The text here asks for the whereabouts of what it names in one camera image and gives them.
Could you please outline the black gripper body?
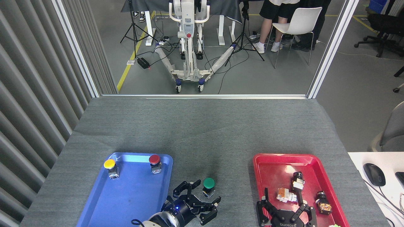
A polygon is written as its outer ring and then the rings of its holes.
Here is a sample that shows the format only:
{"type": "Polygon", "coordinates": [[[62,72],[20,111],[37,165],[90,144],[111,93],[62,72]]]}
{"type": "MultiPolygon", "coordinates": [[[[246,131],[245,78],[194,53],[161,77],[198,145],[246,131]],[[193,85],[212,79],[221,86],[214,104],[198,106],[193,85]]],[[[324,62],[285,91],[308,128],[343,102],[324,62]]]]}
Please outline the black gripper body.
{"type": "Polygon", "coordinates": [[[300,215],[303,211],[297,210],[294,212],[292,210],[275,210],[270,211],[271,215],[271,226],[272,227],[311,227],[312,226],[312,210],[305,209],[304,212],[307,213],[309,221],[303,223],[300,219],[300,215]]]}
{"type": "Polygon", "coordinates": [[[194,218],[199,217],[203,211],[203,202],[197,197],[191,197],[189,201],[177,199],[175,201],[166,200],[162,207],[163,219],[170,222],[171,227],[184,227],[194,218]]]}

